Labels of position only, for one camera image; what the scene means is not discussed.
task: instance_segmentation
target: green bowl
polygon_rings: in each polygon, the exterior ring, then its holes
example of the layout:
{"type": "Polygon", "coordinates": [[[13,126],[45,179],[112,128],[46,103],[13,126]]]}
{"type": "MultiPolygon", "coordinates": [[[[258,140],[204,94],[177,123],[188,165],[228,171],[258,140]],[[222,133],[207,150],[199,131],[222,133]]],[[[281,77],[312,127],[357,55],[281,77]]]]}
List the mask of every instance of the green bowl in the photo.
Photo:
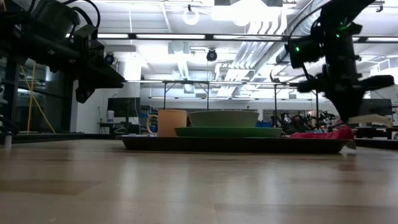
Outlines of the green bowl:
{"type": "Polygon", "coordinates": [[[187,127],[175,128],[178,137],[202,138],[279,138],[280,128],[227,128],[227,127],[187,127]]]}
{"type": "Polygon", "coordinates": [[[253,111],[200,111],[190,113],[193,127],[256,127],[259,113],[253,111]]]}

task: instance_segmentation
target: wooden table surface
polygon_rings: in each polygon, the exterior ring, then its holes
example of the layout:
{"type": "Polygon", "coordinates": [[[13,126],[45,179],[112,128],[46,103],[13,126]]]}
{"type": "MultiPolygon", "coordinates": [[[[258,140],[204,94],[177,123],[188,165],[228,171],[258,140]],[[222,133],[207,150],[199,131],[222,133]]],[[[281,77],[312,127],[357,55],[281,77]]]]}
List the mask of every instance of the wooden table surface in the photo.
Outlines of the wooden table surface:
{"type": "Polygon", "coordinates": [[[0,223],[398,221],[398,153],[177,154],[121,141],[0,149],[0,223]]]}

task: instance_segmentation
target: yellow cable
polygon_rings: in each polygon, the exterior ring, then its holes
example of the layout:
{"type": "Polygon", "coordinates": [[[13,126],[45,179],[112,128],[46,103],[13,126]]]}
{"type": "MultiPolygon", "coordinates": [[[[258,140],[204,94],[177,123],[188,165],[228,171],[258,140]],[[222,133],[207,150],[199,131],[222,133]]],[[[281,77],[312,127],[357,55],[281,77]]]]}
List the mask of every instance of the yellow cable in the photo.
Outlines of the yellow cable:
{"type": "MultiPolygon", "coordinates": [[[[27,78],[26,78],[26,73],[25,73],[24,67],[21,66],[21,69],[22,69],[22,73],[24,74],[24,77],[25,77],[26,85],[27,85],[27,87],[28,87],[28,89],[29,89],[29,91],[30,91],[31,89],[30,89],[30,86],[29,86],[29,82],[27,81],[27,78]]],[[[43,110],[41,109],[41,107],[40,107],[40,105],[39,105],[39,102],[36,100],[36,97],[35,97],[35,96],[33,96],[33,100],[36,102],[37,107],[39,108],[40,112],[42,113],[42,115],[43,115],[43,117],[44,117],[44,119],[45,119],[45,122],[47,122],[47,124],[50,126],[52,132],[55,134],[54,129],[52,128],[50,122],[48,121],[47,117],[45,116],[45,114],[44,114],[43,110]]]]}
{"type": "Polygon", "coordinates": [[[32,85],[30,86],[30,103],[29,103],[29,117],[27,118],[27,133],[29,134],[30,129],[30,117],[32,116],[32,102],[33,102],[33,83],[35,80],[36,62],[33,62],[32,71],[32,85]]]}
{"type": "Polygon", "coordinates": [[[4,8],[4,12],[7,12],[5,0],[2,0],[2,7],[4,8]]]}
{"type": "MultiPolygon", "coordinates": [[[[2,6],[3,6],[3,8],[4,8],[4,12],[7,12],[6,3],[5,3],[4,1],[5,1],[5,0],[2,0],[2,6]]],[[[36,102],[37,107],[39,108],[40,112],[42,113],[42,115],[43,115],[43,117],[44,117],[44,119],[45,119],[45,122],[47,122],[47,124],[50,126],[52,132],[55,134],[55,130],[52,128],[50,122],[48,121],[48,119],[47,119],[47,117],[45,116],[43,110],[41,109],[41,107],[40,107],[40,105],[39,105],[39,102],[37,102],[36,97],[33,95],[33,81],[34,81],[34,76],[35,76],[36,61],[35,61],[34,64],[33,64],[32,87],[29,86],[29,82],[27,81],[26,73],[25,73],[24,67],[21,66],[21,69],[22,69],[22,73],[24,74],[24,77],[25,77],[26,85],[27,85],[27,87],[28,87],[28,89],[29,89],[29,91],[30,91],[30,105],[29,105],[29,118],[28,118],[28,123],[27,123],[27,127],[28,127],[28,128],[27,128],[27,133],[29,134],[29,128],[30,128],[30,127],[29,127],[29,126],[30,126],[30,112],[31,112],[31,109],[32,109],[32,98],[33,98],[33,100],[35,100],[35,102],[36,102]]]]}

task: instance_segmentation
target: black tray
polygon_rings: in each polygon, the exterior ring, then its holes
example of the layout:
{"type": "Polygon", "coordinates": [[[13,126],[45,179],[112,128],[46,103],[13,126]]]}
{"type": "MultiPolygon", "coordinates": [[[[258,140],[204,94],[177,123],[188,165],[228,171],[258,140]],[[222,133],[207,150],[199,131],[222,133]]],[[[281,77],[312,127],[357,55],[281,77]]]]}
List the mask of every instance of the black tray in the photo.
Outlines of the black tray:
{"type": "Polygon", "coordinates": [[[349,140],[289,138],[195,138],[118,136],[127,149],[136,151],[337,153],[349,140]]]}

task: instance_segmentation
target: tray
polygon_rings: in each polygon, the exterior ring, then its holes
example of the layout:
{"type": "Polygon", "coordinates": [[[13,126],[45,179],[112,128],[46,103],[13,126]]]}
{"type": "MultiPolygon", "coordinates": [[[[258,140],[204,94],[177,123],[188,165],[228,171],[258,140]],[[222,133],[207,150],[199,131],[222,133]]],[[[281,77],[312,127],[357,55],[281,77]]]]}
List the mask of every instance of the tray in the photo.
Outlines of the tray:
{"type": "Polygon", "coordinates": [[[280,128],[188,127],[176,128],[179,137],[201,138],[279,138],[280,128]]]}
{"type": "Polygon", "coordinates": [[[129,150],[165,152],[337,153],[349,140],[118,136],[129,150]]]}

